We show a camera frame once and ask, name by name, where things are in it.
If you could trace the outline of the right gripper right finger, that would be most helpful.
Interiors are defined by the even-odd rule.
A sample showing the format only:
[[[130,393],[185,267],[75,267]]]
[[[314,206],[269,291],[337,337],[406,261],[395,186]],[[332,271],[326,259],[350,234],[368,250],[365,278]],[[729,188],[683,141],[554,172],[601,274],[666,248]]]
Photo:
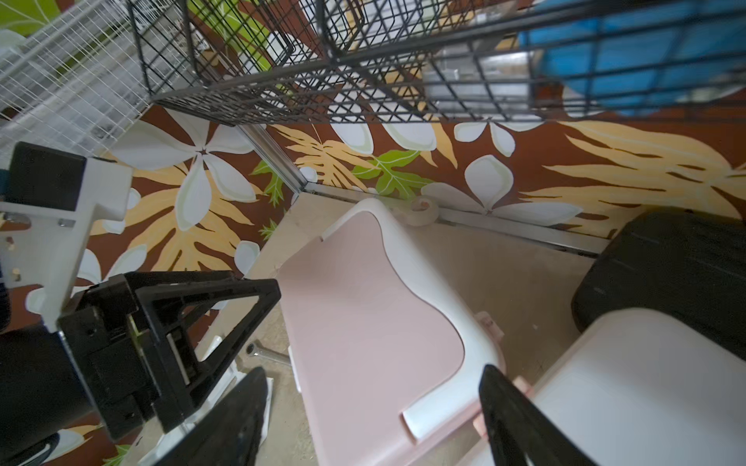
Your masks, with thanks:
[[[484,367],[479,395],[495,464],[542,466],[594,463],[497,367]]]

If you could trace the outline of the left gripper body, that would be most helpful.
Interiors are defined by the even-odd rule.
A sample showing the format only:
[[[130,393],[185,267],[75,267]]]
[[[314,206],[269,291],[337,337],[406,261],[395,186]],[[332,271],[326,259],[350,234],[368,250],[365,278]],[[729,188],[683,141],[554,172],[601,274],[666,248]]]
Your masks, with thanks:
[[[169,337],[138,329],[132,316],[109,330],[96,307],[62,316],[58,334],[111,439],[154,417],[170,430],[192,415],[188,374]]]

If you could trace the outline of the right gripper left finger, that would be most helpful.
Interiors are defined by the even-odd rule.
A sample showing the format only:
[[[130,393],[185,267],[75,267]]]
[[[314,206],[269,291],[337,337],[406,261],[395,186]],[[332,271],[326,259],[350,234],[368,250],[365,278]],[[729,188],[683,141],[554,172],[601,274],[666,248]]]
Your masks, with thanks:
[[[266,373],[256,367],[157,463],[255,465],[267,396]]]

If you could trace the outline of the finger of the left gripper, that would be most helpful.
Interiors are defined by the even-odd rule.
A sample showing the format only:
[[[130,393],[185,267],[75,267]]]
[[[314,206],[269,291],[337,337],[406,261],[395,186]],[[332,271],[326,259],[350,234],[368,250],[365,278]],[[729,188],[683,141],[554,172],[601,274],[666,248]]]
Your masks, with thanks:
[[[193,416],[280,297],[276,280],[231,271],[130,272],[82,292],[81,310],[101,310],[109,330],[132,316],[138,329],[169,337],[188,374]]]

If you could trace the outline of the white first aid kit box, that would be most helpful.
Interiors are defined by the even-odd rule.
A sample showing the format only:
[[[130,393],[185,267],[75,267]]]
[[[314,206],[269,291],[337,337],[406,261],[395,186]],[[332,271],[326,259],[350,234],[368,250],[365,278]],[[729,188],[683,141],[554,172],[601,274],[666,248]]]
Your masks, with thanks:
[[[599,465],[742,465],[745,362],[663,313],[594,322],[528,401]]]

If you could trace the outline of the pink first aid kit box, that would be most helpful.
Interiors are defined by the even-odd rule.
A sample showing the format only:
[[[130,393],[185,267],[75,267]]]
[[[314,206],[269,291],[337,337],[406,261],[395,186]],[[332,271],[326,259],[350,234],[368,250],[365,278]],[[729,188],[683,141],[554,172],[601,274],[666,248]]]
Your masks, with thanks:
[[[392,212],[363,200],[280,268],[322,465],[407,465],[477,416],[497,342]]]

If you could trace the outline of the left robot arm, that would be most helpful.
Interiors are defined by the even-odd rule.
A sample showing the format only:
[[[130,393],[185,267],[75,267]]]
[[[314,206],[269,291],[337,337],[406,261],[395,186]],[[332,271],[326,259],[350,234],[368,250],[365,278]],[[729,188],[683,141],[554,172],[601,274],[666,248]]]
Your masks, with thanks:
[[[279,302],[273,279],[229,271],[130,272],[77,293],[56,330],[1,337],[1,461],[23,464],[90,412],[124,438],[150,419],[171,430],[207,401]],[[254,299],[217,349],[199,359],[190,328],[215,304]]]

